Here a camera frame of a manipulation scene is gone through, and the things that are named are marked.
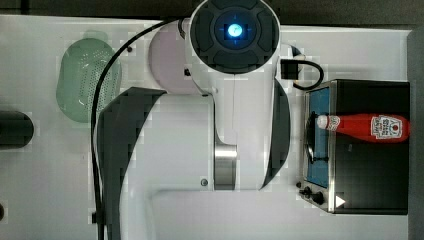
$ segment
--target green strainer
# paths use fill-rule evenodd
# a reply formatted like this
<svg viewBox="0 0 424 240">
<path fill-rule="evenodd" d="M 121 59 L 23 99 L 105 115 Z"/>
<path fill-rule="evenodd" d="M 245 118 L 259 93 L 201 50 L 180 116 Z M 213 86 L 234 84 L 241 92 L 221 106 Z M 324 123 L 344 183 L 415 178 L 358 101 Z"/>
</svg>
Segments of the green strainer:
<svg viewBox="0 0 424 240">
<path fill-rule="evenodd" d="M 113 49 L 106 42 L 95 38 L 79 40 L 65 52 L 56 100 L 67 117 L 81 123 L 90 120 L 97 82 L 113 54 Z M 100 90 L 97 114 L 119 93 L 121 76 L 121 65 L 115 61 Z"/>
</svg>

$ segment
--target ketchup bottle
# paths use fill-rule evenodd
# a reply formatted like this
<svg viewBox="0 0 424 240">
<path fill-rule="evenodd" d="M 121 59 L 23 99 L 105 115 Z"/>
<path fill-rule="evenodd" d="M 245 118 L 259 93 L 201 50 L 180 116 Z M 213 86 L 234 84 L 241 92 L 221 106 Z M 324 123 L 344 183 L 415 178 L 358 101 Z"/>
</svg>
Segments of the ketchup bottle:
<svg viewBox="0 0 424 240">
<path fill-rule="evenodd" d="M 317 125 L 373 143 L 399 143 L 409 137 L 408 120 L 391 114 L 321 115 Z"/>
</svg>

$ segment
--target white table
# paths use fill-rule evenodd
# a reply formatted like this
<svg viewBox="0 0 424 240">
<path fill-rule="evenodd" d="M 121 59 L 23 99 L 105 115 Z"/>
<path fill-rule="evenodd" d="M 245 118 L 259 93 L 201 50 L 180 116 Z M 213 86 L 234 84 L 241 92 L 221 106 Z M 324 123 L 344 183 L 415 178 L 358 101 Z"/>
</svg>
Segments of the white table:
<svg viewBox="0 0 424 240">
<path fill-rule="evenodd" d="M 87 30 L 106 32 L 116 50 L 155 21 L 0 16 L 0 110 L 33 120 L 31 144 L 0 152 L 0 239 L 96 239 L 89 128 L 56 103 L 63 53 Z M 406 81 L 408 31 L 283 26 L 283 42 L 300 48 L 335 78 Z M 159 88 L 147 66 L 151 33 L 120 58 L 121 90 Z M 163 193 L 154 200 L 159 239 L 406 240 L 407 216 L 330 215 L 301 200 L 302 93 L 286 88 L 292 113 L 288 160 L 261 192 Z"/>
</svg>

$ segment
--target blue light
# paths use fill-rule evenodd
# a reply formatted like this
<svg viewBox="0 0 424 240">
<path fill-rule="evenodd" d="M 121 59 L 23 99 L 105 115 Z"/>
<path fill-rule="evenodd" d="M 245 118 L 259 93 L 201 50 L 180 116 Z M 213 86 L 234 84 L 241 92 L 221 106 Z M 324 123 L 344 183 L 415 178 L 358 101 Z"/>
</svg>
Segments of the blue light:
<svg viewBox="0 0 424 240">
<path fill-rule="evenodd" d="M 228 27 L 228 34 L 230 34 L 231 37 L 240 37 L 240 35 L 243 33 L 243 28 L 238 24 L 231 24 L 230 27 Z"/>
</svg>

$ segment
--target cable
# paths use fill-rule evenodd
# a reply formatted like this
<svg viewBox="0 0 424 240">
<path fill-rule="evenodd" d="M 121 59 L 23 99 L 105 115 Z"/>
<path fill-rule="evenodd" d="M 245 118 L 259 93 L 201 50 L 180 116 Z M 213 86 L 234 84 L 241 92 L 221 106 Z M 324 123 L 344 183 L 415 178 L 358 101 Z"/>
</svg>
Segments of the cable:
<svg viewBox="0 0 424 240">
<path fill-rule="evenodd" d="M 184 19 L 178 20 L 178 31 L 180 32 L 181 38 L 185 39 L 186 34 L 184 32 L 184 29 L 183 29 L 183 21 L 184 21 Z"/>
<path fill-rule="evenodd" d="M 138 33 L 134 37 L 132 37 L 130 40 L 128 40 L 124 45 L 122 45 L 121 48 L 119 48 L 118 51 L 112 56 L 112 58 L 107 63 L 106 67 L 103 69 L 102 74 L 100 75 L 99 81 L 97 82 L 96 89 L 94 91 L 94 97 L 93 97 L 93 105 L 91 108 L 91 163 L 93 167 L 93 178 L 94 178 L 94 196 L 95 196 L 95 203 L 96 203 L 96 222 L 97 222 L 97 234 L 98 239 L 103 240 L 104 239 L 104 226 L 105 226 L 105 219 L 103 216 L 103 209 L 102 209 L 102 199 L 100 196 L 100 177 L 99 177 L 99 168 L 97 166 L 96 161 L 96 153 L 94 149 L 94 128 L 96 126 L 96 115 L 97 115 L 97 104 L 99 102 L 99 95 L 100 95 L 100 89 L 102 87 L 102 84 L 105 80 L 105 77 L 109 71 L 109 69 L 112 67 L 113 63 L 118 59 L 118 57 L 121 55 L 122 52 L 124 52 L 133 42 L 135 42 L 140 37 L 146 35 L 147 33 L 162 27 L 163 25 L 166 25 L 168 23 L 171 23 L 178 19 L 169 19 L 165 20 L 163 22 L 160 22 L 158 24 L 155 24 L 144 31 Z"/>
<path fill-rule="evenodd" d="M 293 64 L 294 64 L 294 66 L 296 66 L 296 67 L 295 67 L 295 69 L 296 69 L 295 74 L 298 74 L 298 72 L 297 72 L 297 69 L 298 69 L 297 65 L 298 65 L 299 63 L 301 63 L 301 64 L 306 64 L 306 65 L 309 65 L 309 66 L 312 66 L 312 67 L 315 67 L 316 69 L 318 69 L 318 71 L 319 71 L 319 79 L 318 79 L 318 81 L 317 81 L 315 84 L 313 84 L 312 86 L 302 87 L 302 86 L 300 86 L 300 85 L 298 85 L 298 84 L 296 84 L 296 83 L 293 83 L 293 87 L 295 87 L 295 88 L 297 88 L 297 89 L 299 89 L 299 90 L 302 90 L 302 91 L 309 91 L 309 90 L 312 90 L 312 89 L 314 89 L 314 88 L 318 87 L 318 86 L 322 83 L 322 80 L 324 80 L 324 70 L 322 70 L 322 68 L 321 68 L 321 66 L 320 66 L 320 65 L 318 65 L 318 64 L 316 64 L 316 63 L 314 63 L 314 62 L 305 61 L 305 60 L 288 60 L 288 59 L 281 59 L 281 61 L 280 61 L 280 64 L 281 64 L 282 66 L 289 66 L 289 65 L 293 65 Z"/>
</svg>

